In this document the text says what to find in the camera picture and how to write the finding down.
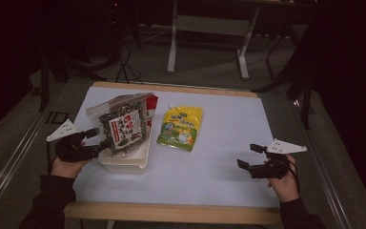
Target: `chair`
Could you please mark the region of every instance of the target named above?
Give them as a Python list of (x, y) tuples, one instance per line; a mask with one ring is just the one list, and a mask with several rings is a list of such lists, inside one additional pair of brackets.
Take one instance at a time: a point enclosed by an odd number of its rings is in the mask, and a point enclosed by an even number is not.
[[(306, 24), (292, 24), (290, 26), (289, 36), (296, 46), (299, 44), (299, 41), (301, 40), (302, 36), (304, 35), (304, 33), (307, 29), (308, 29), (308, 25), (306, 25)], [(270, 77), (272, 79), (275, 79), (275, 76), (273, 75), (272, 66), (270, 64), (270, 56), (272, 55), (275, 48), (277, 48), (277, 46), (280, 44), (281, 40), (284, 38), (285, 38), (285, 36), (280, 36), (280, 38), (278, 38), (278, 40), (275, 42), (272, 49), (269, 51), (269, 54), (267, 54), (266, 63), (267, 63), (267, 67), (269, 70)]]

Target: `dark background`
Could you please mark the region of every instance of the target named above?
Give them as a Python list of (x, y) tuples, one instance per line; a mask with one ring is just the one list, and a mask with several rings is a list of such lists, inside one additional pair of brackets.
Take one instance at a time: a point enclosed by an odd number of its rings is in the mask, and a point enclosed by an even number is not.
[[(81, 1), (78, 6), (89, 6), (92, 2)], [(137, 2), (140, 23), (149, 26), (171, 23), (172, 1)], [(40, 68), (39, 42), (46, 28), (69, 38), (57, 40), (57, 45), (73, 58), (84, 58), (87, 46), (100, 45), (100, 38), (96, 39), (98, 42), (92, 42), (92, 35), (103, 33), (104, 29), (81, 28), (78, 20), (84, 18), (74, 17), (70, 3), (59, 0), (0, 1), (0, 119), (32, 90), (29, 75)], [(183, 10), (191, 12), (192, 8)], [(91, 18), (100, 22), (103, 13), (97, 8)], [(233, 18), (246, 16), (243, 9), (203, 13), (222, 13)], [(278, 15), (291, 20), (279, 20)], [(265, 9), (260, 13), (255, 32), (275, 37), (285, 33), (282, 23), (299, 19), (298, 14), (287, 10)], [(83, 32), (91, 36), (82, 39)], [(321, 1), (291, 61), (301, 63), (299, 67), (302, 68), (303, 61), (299, 60), (305, 59), (315, 63), (313, 88), (320, 93), (366, 187), (366, 1)]]

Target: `food package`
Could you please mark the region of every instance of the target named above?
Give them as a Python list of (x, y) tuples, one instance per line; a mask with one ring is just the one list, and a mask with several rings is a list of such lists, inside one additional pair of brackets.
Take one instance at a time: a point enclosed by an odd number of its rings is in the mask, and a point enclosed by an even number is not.
[(153, 116), (155, 115), (158, 97), (154, 94), (147, 96), (147, 118), (148, 126), (151, 128), (153, 124)]
[(147, 99), (153, 94), (126, 94), (86, 109), (112, 156), (133, 154), (149, 136)]
[(200, 107), (172, 107), (165, 112), (156, 142), (191, 152), (200, 130), (202, 114)]

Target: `label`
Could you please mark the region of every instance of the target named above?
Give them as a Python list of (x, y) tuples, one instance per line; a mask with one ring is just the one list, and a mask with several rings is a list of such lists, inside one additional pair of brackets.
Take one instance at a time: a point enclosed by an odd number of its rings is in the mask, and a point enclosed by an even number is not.
[(138, 110), (109, 121), (115, 149), (124, 148), (142, 138)]
[(156, 142), (191, 152), (200, 129), (202, 113), (199, 107), (171, 108), (163, 117)]

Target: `plastic container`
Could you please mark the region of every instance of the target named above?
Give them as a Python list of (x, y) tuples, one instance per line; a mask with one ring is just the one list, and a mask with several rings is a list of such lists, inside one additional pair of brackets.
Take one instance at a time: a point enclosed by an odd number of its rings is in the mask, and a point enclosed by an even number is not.
[(99, 162), (112, 174), (143, 174), (146, 171), (150, 140), (147, 139), (137, 151), (128, 157), (114, 157), (107, 149), (99, 154)]

